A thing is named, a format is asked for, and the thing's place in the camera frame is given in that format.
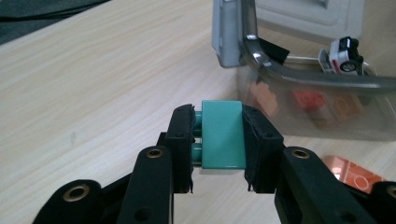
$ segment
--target red object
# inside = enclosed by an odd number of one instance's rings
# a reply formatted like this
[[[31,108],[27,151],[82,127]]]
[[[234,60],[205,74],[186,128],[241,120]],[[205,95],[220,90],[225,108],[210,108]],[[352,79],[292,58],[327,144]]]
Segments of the red object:
[[[376,175],[344,158],[329,156],[325,157],[323,162],[339,181],[366,193],[371,192],[374,183],[385,181],[384,177]]]
[[[326,104],[323,95],[315,91],[293,91],[293,95],[304,110],[317,110]]]

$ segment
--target teal connector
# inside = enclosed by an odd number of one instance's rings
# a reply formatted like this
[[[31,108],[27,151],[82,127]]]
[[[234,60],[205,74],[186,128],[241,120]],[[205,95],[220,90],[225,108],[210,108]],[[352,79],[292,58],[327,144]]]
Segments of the teal connector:
[[[240,101],[203,101],[201,115],[202,167],[204,169],[245,169],[242,103]]]

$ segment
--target wood grain surface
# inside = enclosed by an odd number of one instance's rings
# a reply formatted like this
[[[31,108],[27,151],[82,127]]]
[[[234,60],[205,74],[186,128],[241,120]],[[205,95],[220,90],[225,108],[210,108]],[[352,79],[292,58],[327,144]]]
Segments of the wood grain surface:
[[[367,1],[361,41],[386,74],[395,68],[395,6]],[[221,68],[210,46],[211,18],[207,0],[113,0],[0,46],[0,223],[31,223],[72,180],[106,186],[132,172],[175,107],[236,100],[236,70]],[[293,52],[318,47],[265,34]],[[396,142],[286,136],[285,145],[396,180]],[[194,194],[176,195],[175,223],[279,223],[274,196],[248,192],[242,172],[200,173]]]

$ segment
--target toy car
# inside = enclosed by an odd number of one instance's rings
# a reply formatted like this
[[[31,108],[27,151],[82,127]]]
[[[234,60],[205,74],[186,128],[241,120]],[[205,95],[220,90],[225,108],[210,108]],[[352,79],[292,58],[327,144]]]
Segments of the toy car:
[[[319,52],[318,60],[325,73],[362,76],[363,57],[358,52],[359,40],[350,36],[334,40],[330,53]]]

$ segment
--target plastic bin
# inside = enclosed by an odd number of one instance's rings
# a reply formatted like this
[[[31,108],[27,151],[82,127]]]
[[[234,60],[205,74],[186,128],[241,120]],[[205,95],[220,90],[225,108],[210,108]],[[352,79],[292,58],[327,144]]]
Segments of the plastic bin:
[[[237,68],[237,82],[244,104],[258,107],[282,134],[396,140],[396,77],[367,68],[361,77],[283,66],[260,45],[254,0],[242,1],[241,12],[246,65]]]

